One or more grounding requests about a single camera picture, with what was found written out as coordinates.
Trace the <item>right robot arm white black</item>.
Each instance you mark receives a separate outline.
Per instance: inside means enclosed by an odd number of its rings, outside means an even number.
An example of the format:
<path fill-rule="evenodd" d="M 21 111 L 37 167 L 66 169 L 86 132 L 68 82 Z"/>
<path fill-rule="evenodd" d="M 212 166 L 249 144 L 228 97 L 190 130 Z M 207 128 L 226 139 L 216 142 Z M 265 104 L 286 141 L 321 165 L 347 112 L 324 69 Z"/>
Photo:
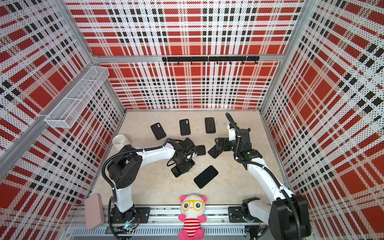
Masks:
<path fill-rule="evenodd" d="M 312 233 L 307 200 L 295 195 L 270 170 L 259 151 L 252 148 L 250 129 L 241 129 L 230 113 L 227 138 L 216 138 L 219 152 L 234 153 L 234 160 L 257 180 L 269 203 L 249 198 L 235 217 L 245 222 L 259 220 L 267 225 L 275 240 L 302 240 Z"/>

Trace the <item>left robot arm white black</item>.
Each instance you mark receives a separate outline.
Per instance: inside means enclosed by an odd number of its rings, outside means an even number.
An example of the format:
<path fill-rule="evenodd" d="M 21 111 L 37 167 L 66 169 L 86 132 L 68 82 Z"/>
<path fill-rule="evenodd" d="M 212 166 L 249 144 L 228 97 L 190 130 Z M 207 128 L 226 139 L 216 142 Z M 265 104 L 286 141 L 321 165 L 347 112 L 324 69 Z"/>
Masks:
<path fill-rule="evenodd" d="M 131 185 L 141 167 L 157 161 L 167 160 L 167 166 L 177 178 L 195 165 L 193 158 L 199 155 L 192 140 L 166 139 L 162 145 L 149 148 L 124 146 L 102 166 L 102 176 L 111 186 L 113 203 L 122 214 L 134 208 Z"/>

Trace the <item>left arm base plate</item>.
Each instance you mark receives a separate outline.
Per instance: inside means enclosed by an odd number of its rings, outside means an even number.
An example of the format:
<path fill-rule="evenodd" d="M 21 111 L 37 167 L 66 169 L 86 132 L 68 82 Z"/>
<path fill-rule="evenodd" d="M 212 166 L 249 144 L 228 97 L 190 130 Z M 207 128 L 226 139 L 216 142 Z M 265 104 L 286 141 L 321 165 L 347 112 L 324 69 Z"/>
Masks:
<path fill-rule="evenodd" d="M 108 217 L 112 224 L 134 223 L 146 224 L 149 220 L 150 208 L 132 207 L 125 213 L 121 213 L 117 207 L 112 208 Z"/>

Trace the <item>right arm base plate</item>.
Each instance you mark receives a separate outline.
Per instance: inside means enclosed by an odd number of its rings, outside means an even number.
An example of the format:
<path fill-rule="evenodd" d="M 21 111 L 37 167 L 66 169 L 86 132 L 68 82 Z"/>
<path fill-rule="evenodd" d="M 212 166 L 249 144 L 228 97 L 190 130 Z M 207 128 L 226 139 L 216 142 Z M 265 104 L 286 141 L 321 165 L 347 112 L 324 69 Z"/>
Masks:
<path fill-rule="evenodd" d="M 256 212 L 251 215 L 248 208 L 245 207 L 228 207 L 228 215 L 230 223 L 268 223 L 269 211 L 256 208 Z"/>

